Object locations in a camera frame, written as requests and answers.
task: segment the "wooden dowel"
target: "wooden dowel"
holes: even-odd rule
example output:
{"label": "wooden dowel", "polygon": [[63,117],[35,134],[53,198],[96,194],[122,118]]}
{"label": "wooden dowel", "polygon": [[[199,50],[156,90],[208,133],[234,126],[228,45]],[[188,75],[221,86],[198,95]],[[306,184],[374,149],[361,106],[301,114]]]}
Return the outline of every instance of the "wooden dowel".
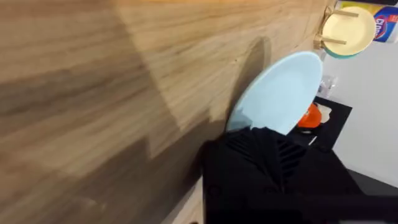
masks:
{"label": "wooden dowel", "polygon": [[336,39],[332,39],[332,38],[327,38],[327,37],[322,37],[322,41],[324,42],[331,42],[331,43],[335,43],[335,44],[347,44],[347,41],[345,40],[336,40]]}
{"label": "wooden dowel", "polygon": [[338,14],[338,15],[342,15],[342,16],[351,16],[351,17],[358,17],[359,16],[358,13],[346,12],[346,11],[343,11],[343,10],[334,10],[333,13],[334,14]]}

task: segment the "white wall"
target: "white wall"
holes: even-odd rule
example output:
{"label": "white wall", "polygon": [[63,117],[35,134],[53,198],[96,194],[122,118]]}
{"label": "white wall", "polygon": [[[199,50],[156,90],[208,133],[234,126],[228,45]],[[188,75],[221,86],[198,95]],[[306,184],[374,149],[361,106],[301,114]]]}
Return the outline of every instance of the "white wall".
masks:
{"label": "white wall", "polygon": [[352,106],[335,145],[343,164],[398,187],[398,44],[373,42],[351,59],[325,58],[331,100]]}

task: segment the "yellow plate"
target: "yellow plate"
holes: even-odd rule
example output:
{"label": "yellow plate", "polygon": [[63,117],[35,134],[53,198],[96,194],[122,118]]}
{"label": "yellow plate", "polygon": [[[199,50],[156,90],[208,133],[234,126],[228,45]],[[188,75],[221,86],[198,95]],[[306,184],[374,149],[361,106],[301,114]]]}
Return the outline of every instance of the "yellow plate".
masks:
{"label": "yellow plate", "polygon": [[339,55],[353,55],[363,51],[373,40],[376,22],[373,15],[360,7],[346,7],[342,11],[354,12],[358,17],[332,14],[323,26],[322,36],[345,40],[347,44],[325,42],[325,46]]}

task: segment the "light blue plate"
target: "light blue plate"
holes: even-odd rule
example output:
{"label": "light blue plate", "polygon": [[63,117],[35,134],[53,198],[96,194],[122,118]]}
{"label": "light blue plate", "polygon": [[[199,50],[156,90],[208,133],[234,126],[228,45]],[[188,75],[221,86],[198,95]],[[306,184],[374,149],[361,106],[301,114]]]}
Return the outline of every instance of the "light blue plate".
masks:
{"label": "light blue plate", "polygon": [[322,78],[322,61],[312,52],[279,60],[248,86],[229,117],[227,131],[268,127],[288,134],[308,110]]}

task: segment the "orange object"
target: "orange object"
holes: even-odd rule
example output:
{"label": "orange object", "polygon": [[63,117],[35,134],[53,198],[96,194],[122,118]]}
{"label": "orange object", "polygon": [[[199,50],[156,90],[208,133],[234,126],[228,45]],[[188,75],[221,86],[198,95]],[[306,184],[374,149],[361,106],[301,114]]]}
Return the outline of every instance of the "orange object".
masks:
{"label": "orange object", "polygon": [[300,128],[316,128],[321,123],[322,114],[315,104],[311,104],[305,115],[297,123]]}

